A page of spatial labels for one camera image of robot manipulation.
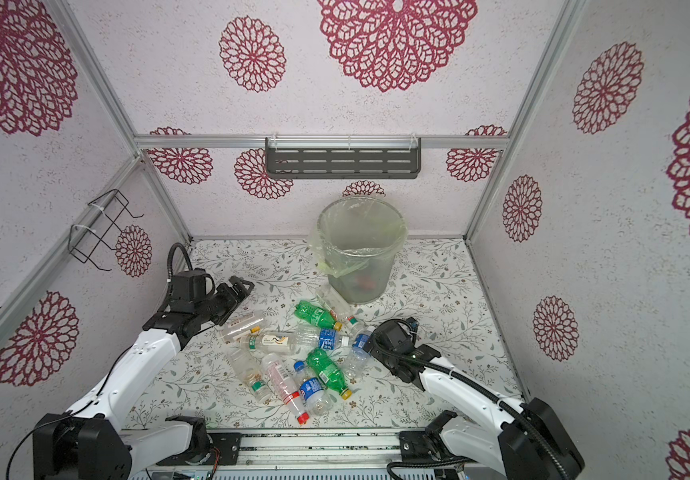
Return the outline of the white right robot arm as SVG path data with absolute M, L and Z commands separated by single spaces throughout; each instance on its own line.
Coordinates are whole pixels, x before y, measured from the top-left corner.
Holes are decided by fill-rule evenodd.
M 365 345 L 393 376 L 440 398 L 443 411 L 421 432 L 399 436 L 398 468 L 457 467 L 475 463 L 507 479 L 575 479 L 585 461 L 554 410 L 492 390 L 454 366 L 437 349 L 417 342 L 413 318 L 378 325 Z

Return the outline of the clear bottle blue label white cap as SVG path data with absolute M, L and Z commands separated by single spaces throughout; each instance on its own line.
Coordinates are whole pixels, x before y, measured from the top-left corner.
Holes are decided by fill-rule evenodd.
M 371 355 L 366 351 L 366 344 L 372 331 L 362 330 L 352 340 L 350 350 L 342 363 L 342 371 L 350 381 L 355 381 L 368 366 Z

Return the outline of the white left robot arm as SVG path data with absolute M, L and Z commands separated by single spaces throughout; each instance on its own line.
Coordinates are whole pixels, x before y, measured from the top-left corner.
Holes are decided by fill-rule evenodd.
M 34 427 L 34 478 L 127 479 L 167 459 L 209 460 L 212 440 L 201 418 L 175 415 L 137 434 L 124 427 L 148 385 L 203 324 L 223 325 L 253 288 L 237 276 L 217 284 L 201 268 L 172 275 L 164 303 L 108 374 L 66 412 L 47 414 Z

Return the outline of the blue pink Fiji bottle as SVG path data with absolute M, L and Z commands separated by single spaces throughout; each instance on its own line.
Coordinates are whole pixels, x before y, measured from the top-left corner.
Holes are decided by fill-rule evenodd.
M 369 274 L 354 274 L 349 279 L 352 290 L 358 295 L 371 295 L 378 290 L 379 282 Z

